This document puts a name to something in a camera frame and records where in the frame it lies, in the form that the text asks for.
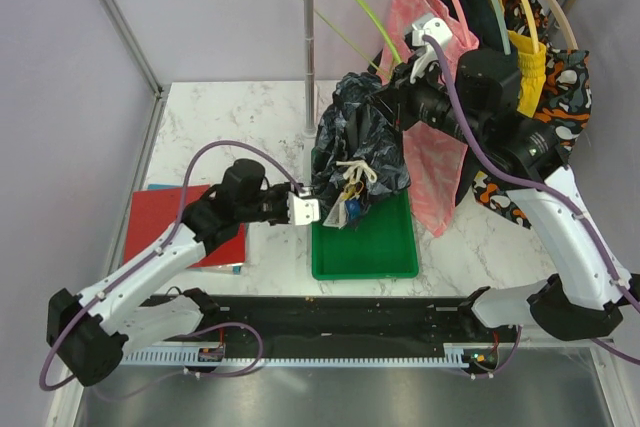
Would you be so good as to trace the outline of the dark patterned shorts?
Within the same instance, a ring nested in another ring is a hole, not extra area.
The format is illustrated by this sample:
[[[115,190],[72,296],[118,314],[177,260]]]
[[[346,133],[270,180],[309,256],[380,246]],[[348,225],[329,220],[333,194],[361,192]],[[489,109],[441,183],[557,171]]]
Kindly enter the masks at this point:
[[[365,206],[396,195],[411,185],[402,135],[373,105],[382,88],[368,72],[348,73],[337,84],[332,103],[321,116],[312,153],[312,189],[328,212],[346,185],[339,162],[363,160],[377,175],[365,187]]]

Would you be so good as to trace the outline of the white blue price tag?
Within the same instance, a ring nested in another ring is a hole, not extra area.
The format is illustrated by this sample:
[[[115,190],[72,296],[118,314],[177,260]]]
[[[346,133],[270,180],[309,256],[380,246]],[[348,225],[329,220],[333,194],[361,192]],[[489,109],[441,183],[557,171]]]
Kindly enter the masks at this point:
[[[324,227],[342,229],[361,216],[359,195],[341,193],[323,222]]]

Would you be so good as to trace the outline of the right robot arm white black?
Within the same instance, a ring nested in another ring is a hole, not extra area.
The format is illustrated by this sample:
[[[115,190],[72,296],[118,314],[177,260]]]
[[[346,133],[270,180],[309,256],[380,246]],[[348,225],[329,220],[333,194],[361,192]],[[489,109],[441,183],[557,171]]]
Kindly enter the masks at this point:
[[[440,48],[399,65],[372,96],[398,131],[426,124],[467,144],[502,183],[549,253],[556,272],[525,285],[476,290],[466,308],[487,328],[536,325],[562,341],[597,340],[639,304],[639,277],[620,266],[582,201],[568,154],[550,126],[516,109],[520,71],[492,49],[471,50],[450,72]]]

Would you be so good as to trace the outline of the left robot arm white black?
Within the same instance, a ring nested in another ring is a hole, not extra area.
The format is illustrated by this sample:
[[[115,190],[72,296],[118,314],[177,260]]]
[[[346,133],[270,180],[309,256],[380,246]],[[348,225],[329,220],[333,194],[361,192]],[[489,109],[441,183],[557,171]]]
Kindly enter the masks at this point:
[[[220,183],[191,203],[182,201],[175,221],[117,271],[72,294],[63,288],[48,302],[45,361],[59,358],[84,387],[108,377],[134,336],[124,329],[144,301],[178,272],[199,263],[231,240],[244,224],[290,223],[290,199],[303,192],[296,183],[265,186],[264,166],[240,159]]]

